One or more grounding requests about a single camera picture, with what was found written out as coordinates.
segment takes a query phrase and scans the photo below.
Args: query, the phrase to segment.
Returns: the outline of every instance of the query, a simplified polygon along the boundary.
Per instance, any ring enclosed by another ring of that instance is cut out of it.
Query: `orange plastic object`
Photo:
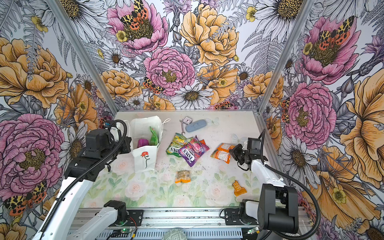
[[[235,180],[235,182],[232,183],[232,187],[235,189],[234,193],[235,193],[236,197],[247,192],[245,188],[240,186],[240,184],[239,184],[239,182],[237,180]]]

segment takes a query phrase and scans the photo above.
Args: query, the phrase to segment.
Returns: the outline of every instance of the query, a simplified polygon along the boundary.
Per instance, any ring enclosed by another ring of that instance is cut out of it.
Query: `candy bag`
[[[152,133],[152,137],[149,140],[149,145],[156,146],[157,144],[159,144],[159,138],[157,137],[156,131],[153,127],[149,127],[149,129]]]
[[[189,171],[188,170],[183,170],[183,171],[178,171],[176,178],[175,178],[175,183],[179,182],[190,182],[191,178],[189,177]]]
[[[186,138],[180,133],[176,133],[172,142],[166,150],[168,155],[175,155],[176,157],[181,157],[178,153],[179,149],[184,146],[186,143],[192,140],[192,137]]]
[[[229,164],[231,155],[229,150],[233,149],[235,146],[228,143],[221,143],[217,149],[211,154],[212,158],[220,159]]]
[[[190,167],[192,167],[196,161],[203,155],[209,147],[201,143],[197,136],[195,136],[190,142],[179,149],[179,154],[185,159]]]

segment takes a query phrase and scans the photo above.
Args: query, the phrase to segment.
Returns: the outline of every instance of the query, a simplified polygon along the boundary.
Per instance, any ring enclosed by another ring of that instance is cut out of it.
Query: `white table surface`
[[[241,170],[233,159],[227,164],[210,157],[222,142],[236,145],[238,142],[233,134],[239,139],[259,137],[260,132],[251,111],[119,112],[115,119],[131,121],[151,116],[159,116],[162,121],[170,118],[164,124],[155,170],[135,174],[132,155],[119,155],[111,164],[111,172],[107,168],[100,172],[81,207],[99,208],[111,199],[124,201],[127,207],[132,208],[232,207],[238,206],[242,199],[259,199],[261,184],[255,174]],[[212,124],[186,133],[186,137],[197,135],[199,140],[204,139],[210,147],[193,167],[183,158],[166,154],[175,133],[181,133],[180,119],[185,116],[194,121],[218,118],[219,123],[218,126]],[[179,170],[190,170],[190,183],[175,184],[176,171]],[[232,187],[234,180],[246,188],[246,194],[235,197]]]

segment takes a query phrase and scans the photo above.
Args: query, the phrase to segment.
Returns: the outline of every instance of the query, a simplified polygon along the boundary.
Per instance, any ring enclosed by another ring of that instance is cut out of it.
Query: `floral wallpaper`
[[[262,114],[283,169],[318,200],[318,238],[383,239],[384,1],[315,6]]]
[[[256,109],[302,3],[61,2],[83,44],[93,46],[87,48],[91,59],[103,64],[102,79],[117,106],[136,110]],[[318,16],[316,7],[311,17]],[[274,96],[276,107],[283,79]]]
[[[25,240],[85,134],[113,116],[44,1],[0,9],[0,238]]]

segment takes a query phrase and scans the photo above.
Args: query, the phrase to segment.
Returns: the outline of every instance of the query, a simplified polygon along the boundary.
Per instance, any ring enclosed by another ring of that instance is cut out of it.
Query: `white paper bag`
[[[158,116],[150,118],[136,118],[129,124],[130,131],[128,137],[132,138],[131,153],[135,161],[135,172],[151,171],[155,169],[157,151],[161,143],[161,136],[163,132],[163,124],[168,122],[169,119],[161,123]],[[151,139],[152,132],[150,127],[155,129],[159,138],[159,144],[156,146],[143,146],[137,148],[139,139],[144,138],[148,141]]]

